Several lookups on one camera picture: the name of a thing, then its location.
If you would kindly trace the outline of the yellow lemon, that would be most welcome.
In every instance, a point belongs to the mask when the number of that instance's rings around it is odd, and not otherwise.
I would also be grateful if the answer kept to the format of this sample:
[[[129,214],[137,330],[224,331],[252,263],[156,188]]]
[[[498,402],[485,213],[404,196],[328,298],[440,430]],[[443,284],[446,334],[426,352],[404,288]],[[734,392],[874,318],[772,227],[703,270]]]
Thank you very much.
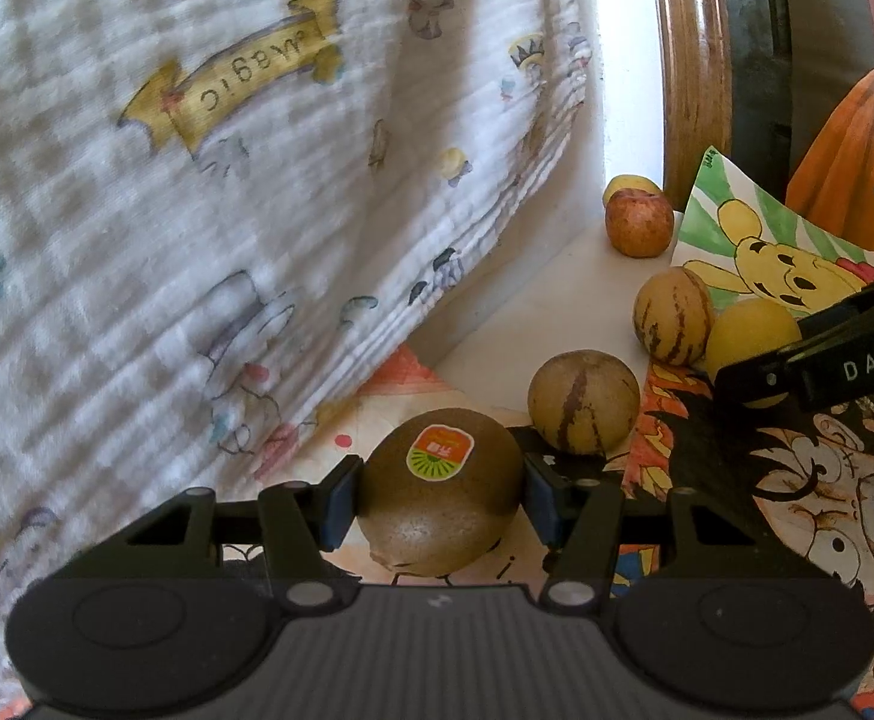
[[[785,307],[762,298],[742,299],[728,305],[714,322],[701,369],[716,382],[722,367],[800,340],[798,322]]]

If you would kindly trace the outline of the striped pepino melon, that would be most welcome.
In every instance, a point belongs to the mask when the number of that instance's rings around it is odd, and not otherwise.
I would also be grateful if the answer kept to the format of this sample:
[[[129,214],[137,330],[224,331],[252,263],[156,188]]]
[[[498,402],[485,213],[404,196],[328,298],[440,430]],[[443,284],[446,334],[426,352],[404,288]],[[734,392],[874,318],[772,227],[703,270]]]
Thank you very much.
[[[709,289],[683,266],[649,278],[632,307],[632,327],[642,348],[672,366],[691,366],[704,356],[715,321]]]
[[[606,454],[631,434],[640,385],[616,356],[576,349],[553,356],[535,372],[526,408],[533,427],[554,449]]]

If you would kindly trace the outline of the brown kiwi with sticker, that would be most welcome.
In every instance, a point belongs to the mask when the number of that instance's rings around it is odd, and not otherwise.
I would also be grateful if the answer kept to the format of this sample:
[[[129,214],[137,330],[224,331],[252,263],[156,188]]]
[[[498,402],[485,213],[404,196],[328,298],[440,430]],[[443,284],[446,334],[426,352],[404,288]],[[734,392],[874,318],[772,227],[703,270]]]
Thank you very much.
[[[439,577],[480,559],[519,509],[523,454],[478,411],[427,411],[393,429],[361,473],[357,523],[394,574]]]

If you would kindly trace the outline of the colourful anime drawing sheet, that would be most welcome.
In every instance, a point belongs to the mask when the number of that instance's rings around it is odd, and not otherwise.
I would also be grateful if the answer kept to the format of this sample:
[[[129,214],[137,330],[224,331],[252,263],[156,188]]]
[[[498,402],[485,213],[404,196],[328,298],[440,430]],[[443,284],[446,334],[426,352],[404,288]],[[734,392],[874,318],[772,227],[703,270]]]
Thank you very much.
[[[771,434],[789,416],[830,408],[718,398],[684,400],[670,419],[673,486],[693,488],[852,590],[773,535],[759,505],[815,499],[837,465],[801,458]],[[553,447],[530,427],[507,427],[523,460],[553,466]],[[582,481],[570,479],[572,483]],[[580,617],[540,606],[520,585],[364,585],[346,608],[281,629],[258,667],[208,702],[183,710],[59,710],[38,718],[844,718],[846,710],[631,710],[598,674],[597,636]]]

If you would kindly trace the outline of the Winnie the Pooh drawing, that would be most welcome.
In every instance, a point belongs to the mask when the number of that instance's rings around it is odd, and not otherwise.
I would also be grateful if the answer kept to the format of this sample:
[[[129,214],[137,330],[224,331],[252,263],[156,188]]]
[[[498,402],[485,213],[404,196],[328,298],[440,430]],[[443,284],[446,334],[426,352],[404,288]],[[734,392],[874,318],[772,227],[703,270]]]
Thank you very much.
[[[707,148],[683,211],[672,263],[696,273],[717,310],[745,298],[811,316],[874,282],[874,253],[782,205]]]

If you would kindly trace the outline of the reddish brown round fruit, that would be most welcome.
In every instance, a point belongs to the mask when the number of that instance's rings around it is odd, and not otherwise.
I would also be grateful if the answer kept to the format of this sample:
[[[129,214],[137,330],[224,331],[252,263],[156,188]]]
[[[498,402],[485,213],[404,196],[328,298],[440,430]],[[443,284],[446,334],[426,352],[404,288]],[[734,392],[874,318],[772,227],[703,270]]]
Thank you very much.
[[[655,259],[672,242],[675,216],[660,192],[621,188],[609,197],[604,210],[609,242],[631,259]]]

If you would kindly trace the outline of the yellow fruit behind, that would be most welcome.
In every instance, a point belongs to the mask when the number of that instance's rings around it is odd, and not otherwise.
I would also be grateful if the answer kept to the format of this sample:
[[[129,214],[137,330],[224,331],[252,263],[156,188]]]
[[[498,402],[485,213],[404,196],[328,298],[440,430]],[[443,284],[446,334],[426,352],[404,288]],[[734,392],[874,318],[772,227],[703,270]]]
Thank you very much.
[[[647,179],[647,177],[634,176],[634,174],[619,174],[619,176],[613,177],[604,189],[603,203],[608,205],[609,200],[611,200],[615,193],[624,192],[624,190],[650,193],[650,195],[657,195],[657,193],[662,192],[662,189],[654,181]]]

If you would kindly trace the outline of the white cartoon print cloth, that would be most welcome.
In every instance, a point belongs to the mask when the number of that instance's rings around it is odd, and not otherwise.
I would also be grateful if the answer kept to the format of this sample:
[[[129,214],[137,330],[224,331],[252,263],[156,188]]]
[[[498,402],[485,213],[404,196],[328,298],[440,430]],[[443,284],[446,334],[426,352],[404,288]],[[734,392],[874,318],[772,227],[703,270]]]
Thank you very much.
[[[546,181],[576,0],[0,0],[0,713],[25,590],[248,496]]]

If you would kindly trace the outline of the wooden frame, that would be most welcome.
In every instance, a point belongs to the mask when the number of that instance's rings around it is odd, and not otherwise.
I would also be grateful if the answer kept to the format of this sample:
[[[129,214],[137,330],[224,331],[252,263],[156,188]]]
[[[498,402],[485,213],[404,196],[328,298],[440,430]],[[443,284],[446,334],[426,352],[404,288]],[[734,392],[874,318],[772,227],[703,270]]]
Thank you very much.
[[[725,0],[657,0],[663,78],[663,190],[684,210],[707,148],[732,141]]]

